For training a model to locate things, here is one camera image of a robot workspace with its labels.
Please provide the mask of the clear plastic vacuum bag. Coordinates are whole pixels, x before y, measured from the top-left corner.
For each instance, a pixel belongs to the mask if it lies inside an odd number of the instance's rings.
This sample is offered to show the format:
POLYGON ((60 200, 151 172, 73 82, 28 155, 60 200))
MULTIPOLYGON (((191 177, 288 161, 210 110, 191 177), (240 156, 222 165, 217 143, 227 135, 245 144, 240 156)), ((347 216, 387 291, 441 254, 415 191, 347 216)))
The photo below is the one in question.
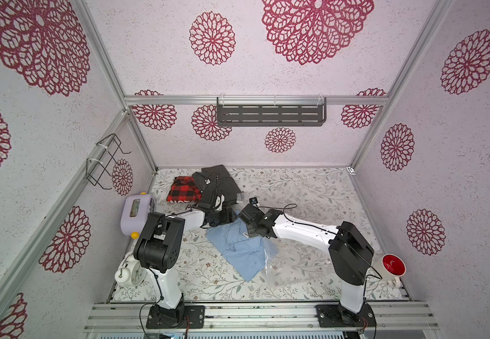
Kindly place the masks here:
POLYGON ((256 197, 263 212, 281 211, 271 241, 266 280, 274 286, 313 282, 340 286, 328 253, 339 226, 352 223, 380 254, 379 241, 346 169, 232 169, 246 199, 256 197))

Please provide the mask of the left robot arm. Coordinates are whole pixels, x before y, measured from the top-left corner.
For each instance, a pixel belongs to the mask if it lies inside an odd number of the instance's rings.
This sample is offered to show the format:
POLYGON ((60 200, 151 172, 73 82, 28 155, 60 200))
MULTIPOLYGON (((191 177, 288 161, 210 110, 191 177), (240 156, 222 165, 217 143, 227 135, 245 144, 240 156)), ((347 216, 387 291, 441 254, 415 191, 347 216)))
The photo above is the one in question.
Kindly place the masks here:
POLYGON ((174 269, 180 256, 186 231, 205 226, 217 227, 235 221, 234 201, 223 194, 212 196, 212 204, 204 202, 181 213, 166 215, 151 212, 134 247, 133 256, 147 270, 157 288, 156 305, 167 310, 177 309, 183 294, 178 287, 179 276, 174 269))

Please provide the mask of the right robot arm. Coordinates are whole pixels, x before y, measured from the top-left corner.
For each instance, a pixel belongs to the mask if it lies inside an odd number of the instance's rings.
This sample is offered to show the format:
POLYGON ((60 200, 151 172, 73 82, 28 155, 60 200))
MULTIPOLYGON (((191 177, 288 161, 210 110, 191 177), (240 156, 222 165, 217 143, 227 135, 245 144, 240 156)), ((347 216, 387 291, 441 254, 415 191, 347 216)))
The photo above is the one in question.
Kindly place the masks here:
POLYGON ((354 224, 322 225, 293 218, 284 209, 263 212, 252 204, 246 205, 238 218, 252 237, 292 240, 327 253, 342 281, 340 306, 353 314, 362 311, 366 276, 375 251, 354 224))

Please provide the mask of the light blue shirt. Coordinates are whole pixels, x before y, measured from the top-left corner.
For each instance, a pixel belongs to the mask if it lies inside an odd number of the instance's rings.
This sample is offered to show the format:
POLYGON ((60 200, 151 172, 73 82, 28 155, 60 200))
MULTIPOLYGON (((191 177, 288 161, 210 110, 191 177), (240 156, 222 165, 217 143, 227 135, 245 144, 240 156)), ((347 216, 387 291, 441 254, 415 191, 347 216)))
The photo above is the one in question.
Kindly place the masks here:
POLYGON ((247 226, 240 219, 209 229, 206 237, 246 282, 253 280, 278 253, 269 239, 249 237, 247 226))

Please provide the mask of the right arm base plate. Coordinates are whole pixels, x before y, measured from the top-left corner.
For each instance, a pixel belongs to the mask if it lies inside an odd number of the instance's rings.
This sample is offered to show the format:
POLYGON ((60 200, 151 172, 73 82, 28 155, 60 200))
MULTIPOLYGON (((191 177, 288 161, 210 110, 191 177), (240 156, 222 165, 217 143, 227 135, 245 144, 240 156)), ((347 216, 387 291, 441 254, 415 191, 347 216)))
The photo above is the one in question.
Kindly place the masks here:
POLYGON ((321 328, 360 328, 376 327, 373 309, 364 303, 357 313, 345 309, 340 304, 316 305, 316 315, 321 328))

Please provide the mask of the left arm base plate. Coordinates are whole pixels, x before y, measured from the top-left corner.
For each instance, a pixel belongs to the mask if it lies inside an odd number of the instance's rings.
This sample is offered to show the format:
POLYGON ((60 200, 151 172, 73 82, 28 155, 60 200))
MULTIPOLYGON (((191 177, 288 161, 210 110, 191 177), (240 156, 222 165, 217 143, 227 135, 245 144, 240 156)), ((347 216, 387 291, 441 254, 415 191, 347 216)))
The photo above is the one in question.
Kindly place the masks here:
POLYGON ((165 309, 159 305, 150 308, 147 329, 202 329, 205 320, 204 306, 178 306, 165 309))

